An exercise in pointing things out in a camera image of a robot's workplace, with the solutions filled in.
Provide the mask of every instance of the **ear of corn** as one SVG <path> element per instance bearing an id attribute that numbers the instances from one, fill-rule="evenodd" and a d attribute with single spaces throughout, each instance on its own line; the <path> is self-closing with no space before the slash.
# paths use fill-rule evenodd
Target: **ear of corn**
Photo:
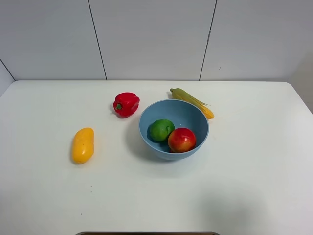
<path id="1" fill-rule="evenodd" d="M 207 104 L 201 102 L 200 100 L 194 98 L 193 96 L 191 96 L 190 94 L 188 94 L 187 92 L 185 92 L 183 89 L 180 88 L 176 88 L 173 89 L 171 88 L 170 91 L 172 92 L 172 96 L 174 99 L 180 99 L 180 100 L 184 100 L 186 102 L 189 102 L 195 106 L 197 106 L 206 116 L 207 119 L 213 119 L 214 118 L 214 114 L 211 110 L 209 110 L 207 108 Z"/>

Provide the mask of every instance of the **lime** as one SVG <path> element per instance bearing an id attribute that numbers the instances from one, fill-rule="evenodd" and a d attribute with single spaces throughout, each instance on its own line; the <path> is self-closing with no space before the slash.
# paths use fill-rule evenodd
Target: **lime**
<path id="1" fill-rule="evenodd" d="M 151 124 L 149 129 L 150 137 L 156 142 L 166 141 L 172 131 L 175 130 L 174 124 L 166 119 L 157 120 Z"/>

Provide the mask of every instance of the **apple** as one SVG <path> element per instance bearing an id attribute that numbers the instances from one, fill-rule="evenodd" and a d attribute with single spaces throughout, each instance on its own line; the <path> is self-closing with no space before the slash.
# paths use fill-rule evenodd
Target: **apple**
<path id="1" fill-rule="evenodd" d="M 196 136 L 187 128 L 177 128 L 170 134 L 167 142 L 174 153 L 183 153 L 196 146 Z"/>

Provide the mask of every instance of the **tabletop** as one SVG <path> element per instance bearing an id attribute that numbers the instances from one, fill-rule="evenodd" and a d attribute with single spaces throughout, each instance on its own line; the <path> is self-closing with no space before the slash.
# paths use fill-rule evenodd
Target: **tabletop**
<path id="1" fill-rule="evenodd" d="M 141 112 L 182 88 L 209 103 L 210 134 L 191 157 L 155 158 Z M 139 109 L 119 119 L 117 94 Z M 94 155 L 70 160 L 75 133 Z M 18 81 L 0 98 L 0 234 L 217 232 L 313 234 L 313 115 L 283 82 Z"/>

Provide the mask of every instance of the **red bell pepper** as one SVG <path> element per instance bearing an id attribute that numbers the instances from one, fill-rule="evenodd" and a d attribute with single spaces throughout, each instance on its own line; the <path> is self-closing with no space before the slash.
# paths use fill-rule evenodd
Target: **red bell pepper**
<path id="1" fill-rule="evenodd" d="M 139 101 L 139 97 L 137 97 L 134 93 L 124 92 L 115 97 L 113 107 L 118 114 L 126 118 L 138 109 Z"/>

